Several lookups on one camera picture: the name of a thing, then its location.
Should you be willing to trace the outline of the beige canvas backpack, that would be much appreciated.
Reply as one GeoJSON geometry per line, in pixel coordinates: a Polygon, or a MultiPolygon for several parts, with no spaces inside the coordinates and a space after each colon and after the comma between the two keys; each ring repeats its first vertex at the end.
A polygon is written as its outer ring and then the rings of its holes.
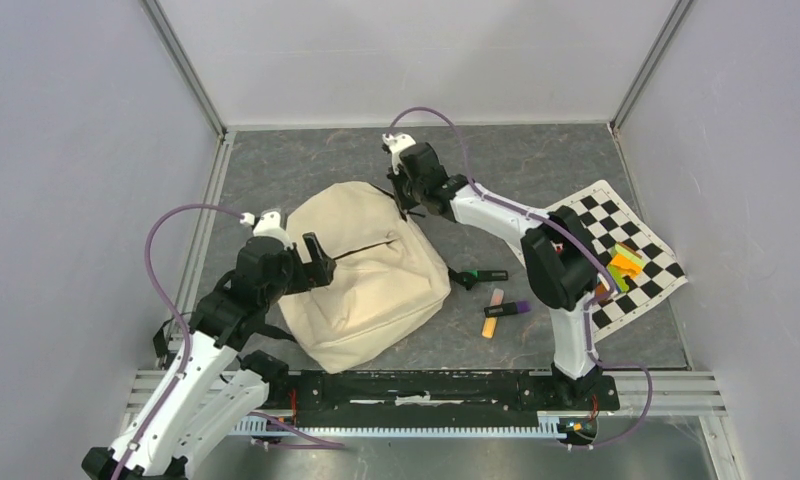
{"type": "Polygon", "coordinates": [[[304,261],[302,235],[314,232],[336,268],[329,286],[283,296],[265,320],[328,373],[374,359],[429,321],[454,286],[478,283],[450,268],[412,211],[402,216],[393,195],[372,184],[334,184],[285,218],[304,261]]]}

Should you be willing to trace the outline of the green highlighter pen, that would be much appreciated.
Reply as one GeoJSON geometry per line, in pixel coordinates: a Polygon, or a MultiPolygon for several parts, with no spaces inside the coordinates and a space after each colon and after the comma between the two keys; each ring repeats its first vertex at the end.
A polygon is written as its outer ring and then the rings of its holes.
{"type": "Polygon", "coordinates": [[[473,270],[470,274],[476,282],[499,282],[509,279],[509,272],[506,270],[473,270]]]}

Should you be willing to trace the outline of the purple highlighter pen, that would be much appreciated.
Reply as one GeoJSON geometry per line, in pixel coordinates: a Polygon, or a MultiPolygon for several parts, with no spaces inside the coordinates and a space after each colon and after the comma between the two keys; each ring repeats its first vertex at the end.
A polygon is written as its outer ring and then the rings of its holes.
{"type": "Polygon", "coordinates": [[[499,318],[524,314],[530,310],[531,305],[528,301],[516,301],[488,306],[484,309],[484,315],[486,318],[499,318]]]}

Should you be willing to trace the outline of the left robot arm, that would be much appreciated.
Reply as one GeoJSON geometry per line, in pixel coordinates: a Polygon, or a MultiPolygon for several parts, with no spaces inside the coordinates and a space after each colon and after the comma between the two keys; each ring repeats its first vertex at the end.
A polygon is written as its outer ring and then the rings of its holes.
{"type": "Polygon", "coordinates": [[[251,336],[291,340],[267,324],[285,295],[331,283],[334,260],[317,236],[302,236],[310,260],[279,234],[250,238],[234,269],[197,304],[188,336],[165,377],[133,423],[109,447],[93,447],[82,462],[92,479],[188,479],[237,422],[261,407],[278,407],[290,394],[287,365],[268,354],[247,355],[210,402],[203,399],[251,336]]]}

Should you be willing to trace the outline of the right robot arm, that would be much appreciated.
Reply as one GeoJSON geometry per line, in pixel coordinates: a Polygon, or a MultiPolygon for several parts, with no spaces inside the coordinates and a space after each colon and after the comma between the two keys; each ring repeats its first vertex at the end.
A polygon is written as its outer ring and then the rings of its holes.
{"type": "Polygon", "coordinates": [[[430,144],[407,134],[386,134],[382,142],[391,157],[388,178],[401,211],[422,206],[521,250],[530,288],[550,310],[554,396],[567,408],[582,406],[602,377],[589,322],[600,279],[610,274],[579,215],[568,207],[532,209],[463,175],[450,176],[430,144]]]}

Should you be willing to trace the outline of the orange highlighter pen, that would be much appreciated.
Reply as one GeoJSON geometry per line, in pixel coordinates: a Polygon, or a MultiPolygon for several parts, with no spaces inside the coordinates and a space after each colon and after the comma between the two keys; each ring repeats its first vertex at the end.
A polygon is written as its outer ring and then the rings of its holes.
{"type": "Polygon", "coordinates": [[[481,335],[485,339],[492,339],[495,335],[498,319],[496,317],[487,317],[484,320],[481,335]]]}

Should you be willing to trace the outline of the black white chessboard mat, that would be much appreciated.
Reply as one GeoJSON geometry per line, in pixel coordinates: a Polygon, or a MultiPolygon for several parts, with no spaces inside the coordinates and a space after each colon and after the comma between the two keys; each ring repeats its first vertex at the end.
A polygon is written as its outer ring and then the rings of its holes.
{"type": "Polygon", "coordinates": [[[551,204],[575,212],[593,237],[598,259],[610,262],[617,244],[627,246],[645,261],[639,275],[626,280],[629,290],[592,308],[592,331],[602,340],[658,306],[687,282],[675,253],[639,218],[605,180],[551,204]]]}

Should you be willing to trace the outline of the colourful toy block pile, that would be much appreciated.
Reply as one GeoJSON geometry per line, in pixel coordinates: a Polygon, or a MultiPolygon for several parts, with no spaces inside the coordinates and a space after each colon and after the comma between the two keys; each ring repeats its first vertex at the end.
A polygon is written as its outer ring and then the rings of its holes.
{"type": "Polygon", "coordinates": [[[614,286],[620,294],[630,290],[628,281],[640,275],[646,265],[640,254],[621,242],[600,253],[598,259],[612,276],[614,286]]]}

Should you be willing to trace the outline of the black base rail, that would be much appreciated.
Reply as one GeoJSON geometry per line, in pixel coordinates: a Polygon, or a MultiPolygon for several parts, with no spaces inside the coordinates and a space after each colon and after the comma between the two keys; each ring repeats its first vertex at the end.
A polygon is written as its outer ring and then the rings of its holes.
{"type": "Polygon", "coordinates": [[[573,387],[534,370],[303,370],[273,380],[262,406],[317,436],[424,437],[557,437],[620,407],[609,375],[573,387]]]}

